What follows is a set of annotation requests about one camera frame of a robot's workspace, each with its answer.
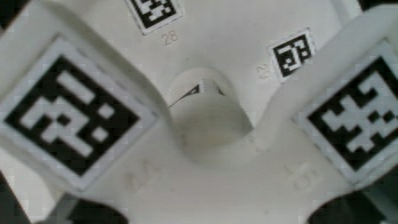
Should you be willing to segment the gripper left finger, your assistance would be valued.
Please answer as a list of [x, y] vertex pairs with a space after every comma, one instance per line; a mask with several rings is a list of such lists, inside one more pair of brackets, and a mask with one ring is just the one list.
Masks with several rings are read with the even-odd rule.
[[130, 221], [110, 206], [66, 193], [37, 224], [130, 224]]

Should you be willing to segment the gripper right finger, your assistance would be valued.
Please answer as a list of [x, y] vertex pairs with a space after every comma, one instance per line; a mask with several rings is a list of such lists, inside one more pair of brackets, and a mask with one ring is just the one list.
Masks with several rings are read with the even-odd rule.
[[398, 224], [398, 191], [369, 187], [330, 200], [307, 224]]

